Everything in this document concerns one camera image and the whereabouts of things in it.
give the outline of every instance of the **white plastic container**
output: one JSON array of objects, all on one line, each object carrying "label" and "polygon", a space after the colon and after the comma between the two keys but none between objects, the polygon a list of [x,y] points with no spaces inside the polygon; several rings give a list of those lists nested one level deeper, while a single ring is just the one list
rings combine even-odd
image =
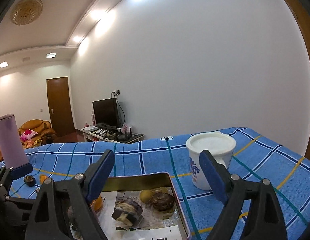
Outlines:
[{"label": "white plastic container", "polygon": [[190,166],[194,185],[203,190],[211,189],[199,165],[199,154],[203,150],[209,150],[215,160],[228,169],[235,146],[234,138],[220,131],[200,133],[190,137],[186,141],[186,147],[190,152]]}]

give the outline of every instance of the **yellow stripe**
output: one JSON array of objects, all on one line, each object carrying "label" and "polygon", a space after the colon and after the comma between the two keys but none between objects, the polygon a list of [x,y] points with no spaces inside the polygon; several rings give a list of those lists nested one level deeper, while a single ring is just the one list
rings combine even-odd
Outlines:
[{"label": "yellow stripe", "polygon": [[54,174],[54,175],[61,175],[61,176],[68,176],[68,177],[74,177],[74,175],[67,175],[67,174],[64,174],[64,173],[58,173],[58,172],[50,172],[50,171],[44,171],[44,170],[41,170],[41,172],[43,173],[48,173],[48,174]]},{"label": "yellow stripe", "polygon": [[[260,136],[256,137],[253,141],[251,141],[248,145],[246,145],[242,150],[245,150],[251,143],[253,143],[254,141],[256,141]],[[296,165],[294,166],[294,168],[291,170],[291,172],[287,175],[287,177],[277,186],[277,189],[281,188],[282,185],[284,185],[287,180],[293,175],[293,173],[295,172],[295,170],[298,168],[299,164],[303,161],[303,159],[305,159],[305,157],[301,157],[300,160],[296,163]],[[245,212],[243,214],[241,214],[239,216],[238,219],[241,219],[243,216],[247,216],[248,215],[248,212]],[[201,229],[201,230],[198,230],[198,232],[201,234],[201,233],[204,233],[204,232],[208,232],[208,231],[211,231],[213,229],[213,227],[210,227],[210,228],[204,228],[204,229]]]},{"label": "yellow stripe", "polygon": [[260,137],[262,137],[262,135],[258,135],[254,140],[250,141],[246,146],[241,148],[238,152],[234,153],[234,156],[236,156],[237,154],[241,153],[243,150],[247,149],[247,147],[249,147],[254,141],[256,141]]},{"label": "yellow stripe", "polygon": [[184,177],[184,176],[188,176],[188,175],[191,175],[191,173],[184,173],[184,174],[180,174],[180,175],[177,175],[177,177]]},{"label": "yellow stripe", "polygon": [[[15,189],[11,186],[11,190],[13,191],[13,192],[15,192]],[[14,195],[16,195],[17,197],[21,197],[18,193],[15,193]]]},{"label": "yellow stripe", "polygon": [[[238,219],[241,219],[243,216],[247,216],[247,215],[248,215],[248,212],[245,212],[245,213],[241,214]],[[213,229],[213,227],[204,228],[204,229],[198,230],[198,233],[200,233],[200,234],[205,233],[205,232],[211,231],[212,229]]]},{"label": "yellow stripe", "polygon": [[280,189],[282,187],[282,185],[284,185],[286,183],[286,181],[293,175],[293,173],[295,172],[295,170],[297,169],[297,167],[299,166],[299,164],[303,161],[305,157],[301,157],[300,160],[296,163],[296,165],[293,167],[293,169],[291,170],[291,172],[287,175],[287,177],[277,186],[277,189]]},{"label": "yellow stripe", "polygon": [[248,215],[248,212],[245,212],[245,213],[243,213],[243,214],[241,214],[240,216],[239,216],[239,219],[241,219],[242,217],[245,217],[245,216],[247,216]]}]

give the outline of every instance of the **ceiling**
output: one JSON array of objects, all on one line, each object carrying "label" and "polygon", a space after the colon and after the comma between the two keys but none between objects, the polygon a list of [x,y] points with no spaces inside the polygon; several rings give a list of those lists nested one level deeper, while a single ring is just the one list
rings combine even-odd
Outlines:
[{"label": "ceiling", "polygon": [[[111,14],[107,13],[121,0],[41,0],[43,12],[40,17],[19,26],[11,22],[11,12],[20,1],[15,0],[0,23],[0,63],[8,63],[0,71],[71,59],[97,23],[110,20]],[[47,59],[46,54],[50,52],[56,53],[56,57]]]},{"label": "ceiling", "polygon": [[94,0],[41,0],[44,8],[34,22],[17,26],[10,20],[16,0],[0,23],[0,55],[33,47],[65,45],[70,33]]}]

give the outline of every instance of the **blue checkered tablecloth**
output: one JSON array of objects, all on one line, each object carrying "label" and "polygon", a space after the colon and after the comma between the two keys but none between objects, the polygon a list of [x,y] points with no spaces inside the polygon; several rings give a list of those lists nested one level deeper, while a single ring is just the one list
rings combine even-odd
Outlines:
[{"label": "blue checkered tablecloth", "polygon": [[[310,221],[310,161],[249,128],[220,130],[236,140],[229,167],[244,179],[268,178],[275,187],[289,240],[298,239]],[[223,205],[211,191],[192,183],[186,140],[192,134],[149,139],[134,144],[85,142],[49,144],[26,150],[37,184],[28,187],[23,178],[13,182],[10,195],[35,198],[39,175],[55,181],[70,179],[96,162],[106,149],[115,152],[110,176],[130,176],[167,171],[180,198],[192,240],[205,240]],[[250,201],[245,201],[232,239],[239,239],[247,218]]]}]

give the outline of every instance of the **blue floral pattern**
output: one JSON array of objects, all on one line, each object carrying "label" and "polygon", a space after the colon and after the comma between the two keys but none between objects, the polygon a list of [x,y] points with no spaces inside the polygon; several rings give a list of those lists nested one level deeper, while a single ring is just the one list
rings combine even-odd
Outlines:
[{"label": "blue floral pattern", "polygon": [[191,162],[192,179],[194,182],[197,182],[196,174],[199,173],[200,169],[197,168],[196,163],[193,161],[193,159],[191,157],[190,157],[190,162]]}]

